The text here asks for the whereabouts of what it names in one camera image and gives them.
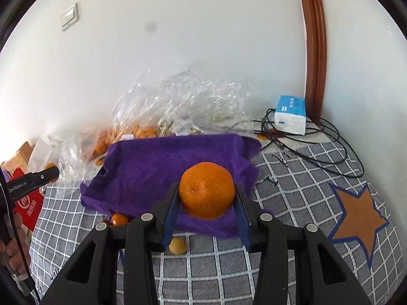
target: white tissue package side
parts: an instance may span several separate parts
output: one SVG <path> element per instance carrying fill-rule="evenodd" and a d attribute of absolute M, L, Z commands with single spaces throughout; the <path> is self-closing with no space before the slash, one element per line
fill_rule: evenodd
<path fill-rule="evenodd" d="M 305 100 L 281 95 L 274 113 L 275 128 L 282 132 L 304 135 L 306 121 Z"/>

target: gray checkered tablecloth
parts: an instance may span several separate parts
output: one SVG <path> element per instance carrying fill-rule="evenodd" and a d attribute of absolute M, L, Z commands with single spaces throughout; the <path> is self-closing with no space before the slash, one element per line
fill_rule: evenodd
<path fill-rule="evenodd" d="M 328 161 L 344 151 L 333 143 L 314 144 L 299 149 L 304 155 Z M 286 160 L 288 167 L 280 163 Z M 260 174 L 254 199 L 270 209 L 283 223 L 304 226 L 313 222 L 328 235 L 342 214 L 328 183 L 358 192 L 368 182 L 374 202 L 383 217 L 390 217 L 383 199 L 365 178 L 335 176 L 291 154 L 276 153 L 253 158 Z M 347 159 L 336 167 L 346 174 L 359 171 Z M 62 265 L 103 215 L 84 209 L 78 183 L 55 183 L 46 191 L 31 243 L 32 273 L 44 294 Z M 249 254 L 239 239 L 219 239 L 191 233 L 178 233 L 187 243 L 187 253 L 153 254 L 155 282 L 160 304 L 252 304 L 260 262 L 259 254 Z M 358 242 L 335 244 L 372 304 L 385 304 L 394 293 L 402 273 L 400 241 L 394 226 L 378 233 L 372 267 Z M 288 252 L 288 304 L 295 304 L 294 253 Z M 123 304 L 123 267 L 118 266 L 117 301 Z"/>

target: purple towel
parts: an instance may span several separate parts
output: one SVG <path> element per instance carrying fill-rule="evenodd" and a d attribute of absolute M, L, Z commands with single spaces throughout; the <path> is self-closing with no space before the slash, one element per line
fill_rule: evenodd
<path fill-rule="evenodd" d="M 250 195 L 258 175 L 250 159 L 260 149 L 258 140 L 236 134 L 119 141 L 105 158 L 106 172 L 97 175 L 89 186 L 81 184 L 82 205 L 105 214 L 138 216 L 165 198 L 185 170 L 201 162 L 226 168 Z M 180 209 L 176 230 L 218 237 L 238 235 L 232 208 L 212 221 L 192 218 Z"/>

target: wall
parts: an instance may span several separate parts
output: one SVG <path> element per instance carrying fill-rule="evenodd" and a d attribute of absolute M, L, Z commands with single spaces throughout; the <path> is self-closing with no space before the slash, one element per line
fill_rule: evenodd
<path fill-rule="evenodd" d="M 323 0 L 323 117 L 356 149 L 407 255 L 407 41 L 377 0 Z"/>
<path fill-rule="evenodd" d="M 80 20 L 60 15 L 79 2 Z M 57 128 L 105 124 L 119 95 L 156 63 L 216 61 L 254 83 L 252 108 L 305 83 L 300 0 L 37 0 L 0 53 L 0 161 Z"/>

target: black cable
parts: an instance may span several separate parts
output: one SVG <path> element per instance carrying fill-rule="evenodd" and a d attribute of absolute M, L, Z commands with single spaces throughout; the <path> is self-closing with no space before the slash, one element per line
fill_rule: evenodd
<path fill-rule="evenodd" d="M 27 260 L 26 260 L 25 255 L 24 255 L 23 247 L 21 245 L 20 238 L 19 238 L 18 233 L 17 233 L 16 223 L 14 222 L 13 205 L 12 205 L 13 201 L 11 199 L 9 189 L 7 187 L 6 179 L 5 179 L 4 175 L 3 175 L 3 173 L 1 173 L 1 172 L 0 172 L 0 188 L 1 188 L 1 191 L 2 191 L 3 196 L 4 196 L 4 200 L 6 202 L 7 214 L 9 216 L 10 225 L 11 225 L 11 229 L 13 231 L 14 238 L 16 239 L 16 242 L 17 242 L 18 251 L 20 252 L 21 258 L 23 260 L 24 268 L 25 268 L 25 270 L 27 272 L 27 276 L 28 276 L 28 279 L 30 281 L 31 287 L 34 289 L 34 292 L 35 292 L 35 295 L 36 295 L 36 297 L 38 299 L 38 302 L 40 302 L 41 298 L 39 297 L 38 290 L 35 287 L 35 282 L 33 280 L 33 277 L 31 276 L 30 270 L 28 268 L 28 264 L 27 264 Z"/>
<path fill-rule="evenodd" d="M 257 122 L 257 123 L 261 123 L 261 130 L 260 131 L 256 131 L 256 134 L 261 134 L 264 135 L 265 137 L 267 137 L 270 142 L 265 145 L 264 147 L 261 148 L 261 150 L 265 149 L 266 147 L 268 147 L 269 145 L 271 145 L 272 143 L 275 143 L 278 147 L 282 148 L 282 149 L 287 149 L 288 151 L 290 151 L 291 153 L 293 153 L 294 155 L 296 155 L 297 157 L 300 157 L 301 159 L 308 161 L 309 163 L 311 163 L 312 165 L 326 171 L 329 173 L 332 173 L 334 175 L 338 175 L 338 176 L 344 176 L 347 178 L 360 178 L 364 175 L 365 173 L 365 167 L 363 166 L 361 160 L 359 159 L 358 155 L 356 154 L 356 152 L 353 150 L 353 148 L 351 147 L 351 145 L 339 134 L 338 129 L 328 120 L 324 119 L 324 118 L 320 118 L 320 122 L 316 123 L 315 125 L 318 127 L 318 129 L 316 129 L 315 127 L 306 127 L 306 133 L 305 135 L 308 134 L 317 134 L 317 133 L 323 133 L 326 136 L 329 136 L 333 142 L 337 142 L 339 143 L 343 150 L 345 151 L 345 155 L 342 156 L 341 155 L 341 159 L 339 159 L 338 161 L 321 161 L 319 159 L 314 159 L 312 157 L 308 157 L 306 155 L 303 155 L 302 153 L 298 152 L 295 149 L 290 148 L 289 146 L 285 145 L 282 141 L 279 140 L 279 137 L 285 137 L 287 139 L 296 141 L 296 142 L 301 142 L 301 143 L 308 143 L 308 144 L 316 144 L 318 142 L 310 142 L 310 141 L 305 141 L 302 139 L 298 139 L 298 138 L 293 138 L 292 136 L 295 136 L 297 134 L 292 134 L 292 133 L 287 133 L 287 132 L 282 132 L 277 130 L 274 127 L 274 121 L 270 120 L 270 114 L 274 113 L 275 109 L 268 109 L 266 114 L 264 115 L 264 117 L 262 118 L 262 120 L 253 120 L 253 122 Z M 326 123 L 329 124 L 329 126 L 324 125 L 321 121 L 324 121 Z M 349 175 L 349 174 L 343 174 L 340 173 L 338 171 L 335 170 L 331 170 L 328 169 L 327 167 L 329 166 L 335 166 L 341 163 L 344 163 L 346 161 L 346 159 L 349 157 L 349 154 L 347 152 L 346 147 L 343 145 L 343 143 L 341 143 L 341 140 L 343 140 L 345 142 L 345 144 L 350 148 L 350 150 L 353 152 L 353 154 L 355 155 L 362 171 L 360 174 L 356 174 L 355 172 L 353 172 L 354 175 Z"/>

